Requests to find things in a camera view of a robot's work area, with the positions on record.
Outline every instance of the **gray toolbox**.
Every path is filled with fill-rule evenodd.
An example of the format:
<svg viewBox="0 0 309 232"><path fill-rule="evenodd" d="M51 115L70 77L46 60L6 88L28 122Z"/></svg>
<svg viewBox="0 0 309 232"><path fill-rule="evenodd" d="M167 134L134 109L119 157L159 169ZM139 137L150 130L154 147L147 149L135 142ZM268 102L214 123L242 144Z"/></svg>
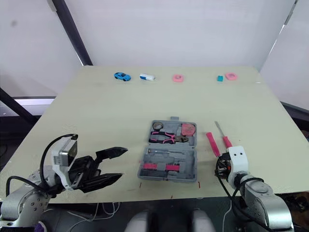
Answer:
<svg viewBox="0 0 309 232"><path fill-rule="evenodd" d="M154 123L162 123L163 128L153 128ZM182 124L195 127L193 136L185 136L185 142L174 142L171 137L182 136ZM197 125L181 122L178 117L170 121L152 121L149 146L145 148L138 177L145 180L171 180L175 182L195 182L197 180Z"/></svg>

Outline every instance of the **teal block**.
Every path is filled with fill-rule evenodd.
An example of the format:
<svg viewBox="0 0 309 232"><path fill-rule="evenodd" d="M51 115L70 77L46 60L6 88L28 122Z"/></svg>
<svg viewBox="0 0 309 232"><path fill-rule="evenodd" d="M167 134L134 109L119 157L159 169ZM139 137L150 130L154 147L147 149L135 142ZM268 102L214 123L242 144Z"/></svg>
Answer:
<svg viewBox="0 0 309 232"><path fill-rule="evenodd" d="M223 81L223 76L218 76L217 81Z"/></svg>

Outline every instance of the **white wall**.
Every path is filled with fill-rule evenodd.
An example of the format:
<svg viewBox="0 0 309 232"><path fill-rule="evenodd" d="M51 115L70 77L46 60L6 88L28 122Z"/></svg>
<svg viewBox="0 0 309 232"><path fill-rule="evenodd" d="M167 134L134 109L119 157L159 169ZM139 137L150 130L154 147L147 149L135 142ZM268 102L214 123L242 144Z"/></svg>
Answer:
<svg viewBox="0 0 309 232"><path fill-rule="evenodd" d="M66 0L95 65L262 67L294 0ZM0 1L0 86L53 96L79 60L46 0Z"/></svg>
<svg viewBox="0 0 309 232"><path fill-rule="evenodd" d="M55 96L80 67L46 0L0 1L0 86L8 94Z"/></svg>
<svg viewBox="0 0 309 232"><path fill-rule="evenodd" d="M66 0L95 65L260 69L294 0Z"/></svg>
<svg viewBox="0 0 309 232"><path fill-rule="evenodd" d="M261 70L280 101L309 110L309 1L299 0Z"/></svg>

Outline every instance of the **blue toy car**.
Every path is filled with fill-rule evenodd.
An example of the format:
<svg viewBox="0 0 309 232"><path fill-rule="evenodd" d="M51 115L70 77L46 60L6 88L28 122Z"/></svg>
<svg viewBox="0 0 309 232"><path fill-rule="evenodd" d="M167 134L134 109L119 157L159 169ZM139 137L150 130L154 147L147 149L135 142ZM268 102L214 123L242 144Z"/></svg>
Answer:
<svg viewBox="0 0 309 232"><path fill-rule="evenodd" d="M123 81L129 81L129 80L131 80L131 77L128 75L128 74L125 74L125 73L123 73L123 72L116 72L115 74L114 74L114 77L116 78L116 79L119 79L119 80L123 80Z"/></svg>

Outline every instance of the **black pole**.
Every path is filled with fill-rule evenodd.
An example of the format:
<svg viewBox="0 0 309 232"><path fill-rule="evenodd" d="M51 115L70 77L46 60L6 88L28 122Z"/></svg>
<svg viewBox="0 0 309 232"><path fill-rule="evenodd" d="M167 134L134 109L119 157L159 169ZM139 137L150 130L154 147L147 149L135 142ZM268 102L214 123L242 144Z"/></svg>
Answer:
<svg viewBox="0 0 309 232"><path fill-rule="evenodd" d="M0 101L10 107L15 113L21 116L26 122L33 125L38 119L24 109L20 104L17 103L9 94L7 94L2 88L0 88Z"/></svg>
<svg viewBox="0 0 309 232"><path fill-rule="evenodd" d="M56 13L83 65L93 65L64 0L52 0Z"/></svg>

